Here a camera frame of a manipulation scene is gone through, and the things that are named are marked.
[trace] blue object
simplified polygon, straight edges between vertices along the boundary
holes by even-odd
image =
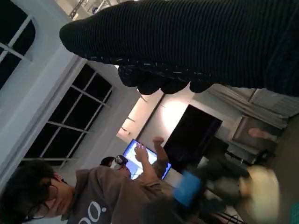
[[[200,191],[201,180],[193,174],[184,171],[183,180],[174,190],[173,197],[186,207],[189,207],[194,196]]]
[[[135,158],[135,147],[136,147],[137,143],[138,143],[138,141],[133,139],[123,153],[124,157],[126,157],[128,159],[128,163],[126,164],[126,166],[132,174],[132,179],[137,178],[138,175],[142,172],[142,165]],[[157,155],[156,155],[156,153],[151,151],[149,148],[146,148],[146,150],[148,151],[148,154],[149,154],[149,162],[150,162],[150,164],[153,164],[157,160]],[[171,164],[168,163],[162,179],[164,179],[166,177],[170,168],[171,168]]]
[[[291,224],[299,224],[299,203],[295,203],[291,209]]]

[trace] dark window pane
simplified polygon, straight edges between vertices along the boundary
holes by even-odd
[[[67,115],[67,113],[70,111],[71,107],[76,102],[79,95],[80,92],[73,88],[70,88],[60,101],[55,111],[53,112],[52,116],[50,117],[50,121],[61,123]]]
[[[73,82],[73,85],[80,89],[84,89],[93,74],[94,70],[89,65],[84,65],[83,69],[80,71],[75,81]]]
[[[17,56],[8,53],[0,63],[0,89],[13,73],[19,62],[20,59]]]
[[[36,29],[31,21],[14,43],[13,49],[21,55],[25,55],[29,47],[33,44],[35,36]]]
[[[65,158],[71,148],[76,143],[81,132],[67,128],[61,128],[53,140],[49,149],[46,151],[45,158]]]
[[[1,8],[4,10],[0,14],[0,25],[3,29],[0,35],[0,42],[7,45],[17,30],[20,28],[24,20],[27,18],[27,14],[10,0],[2,0]],[[13,49],[24,55],[32,45],[35,38],[35,33],[35,27],[33,23],[30,22],[20,37],[17,39],[16,43],[13,45]],[[0,89],[8,80],[9,76],[15,70],[19,62],[20,59],[18,57],[8,53],[4,60],[0,63]]]
[[[86,92],[99,100],[103,100],[110,89],[111,84],[97,74],[86,89]]]
[[[108,100],[109,100],[109,98],[111,97],[111,95],[112,95],[112,91],[109,93],[109,95],[107,96],[107,99],[104,101],[104,103],[107,103],[107,102],[108,102]],[[93,125],[94,121],[98,118],[98,115],[101,113],[101,111],[102,111],[103,109],[104,109],[104,105],[101,106],[101,108],[100,108],[99,111],[97,112],[97,115],[94,116],[94,118],[93,118],[93,120],[92,120],[92,122],[91,122],[91,124],[90,124],[90,126],[88,127],[87,130],[89,130],[89,129],[91,128],[91,126]]]
[[[28,150],[25,157],[39,157],[57,129],[57,126],[46,124]]]
[[[65,124],[84,129],[99,106],[100,103],[94,101],[88,96],[83,95],[70,114],[69,118],[66,120]]]
[[[5,28],[5,30],[1,31],[0,42],[8,44],[27,15],[10,0],[1,0],[1,8],[0,24],[1,28]]]
[[[78,144],[76,145],[74,151],[72,151],[72,153],[71,153],[71,155],[70,155],[69,158],[73,157],[74,153],[76,152],[77,148],[80,146],[80,144],[81,144],[81,142],[83,141],[83,139],[85,138],[85,136],[86,136],[86,133],[83,133],[82,138],[80,139],[80,141],[79,141]]]

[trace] window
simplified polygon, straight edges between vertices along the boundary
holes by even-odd
[[[0,14],[0,89],[21,60],[30,62],[24,55],[32,45],[36,30],[32,16],[24,13],[10,0],[1,1]]]
[[[24,160],[42,158],[60,166],[73,158],[84,137],[92,133],[96,120],[112,93],[112,86],[89,65],[85,65],[47,124],[28,150]]]

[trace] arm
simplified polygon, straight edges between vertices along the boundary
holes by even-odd
[[[154,137],[153,142],[157,154],[157,161],[152,165],[152,167],[155,170],[157,177],[161,179],[165,173],[169,159],[164,148],[161,146],[164,139],[162,137]]]
[[[155,182],[158,180],[158,177],[155,173],[154,168],[149,162],[149,155],[146,151],[146,147],[141,144],[137,144],[135,148],[136,159],[142,164],[143,168],[143,181],[145,183]]]
[[[154,137],[153,139],[155,151],[157,154],[157,160],[159,161],[169,161],[168,156],[164,150],[164,148],[161,146],[161,144],[164,142],[164,139],[162,137]]]

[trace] television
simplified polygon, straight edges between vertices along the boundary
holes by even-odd
[[[135,139],[133,139],[130,142],[130,144],[128,145],[128,147],[126,148],[125,152],[123,153],[123,155],[128,159],[128,163],[126,166],[132,174],[131,179],[136,179],[143,172],[142,164],[140,162],[138,162],[137,159],[135,158],[135,155],[136,155],[135,147],[136,147],[137,143],[138,142]],[[148,151],[148,154],[149,154],[149,162],[150,162],[150,164],[153,164],[157,160],[157,155],[156,155],[156,153],[151,151],[149,148],[146,148],[146,150]],[[171,164],[168,163],[162,179],[164,179],[166,177],[170,168],[171,168]]]

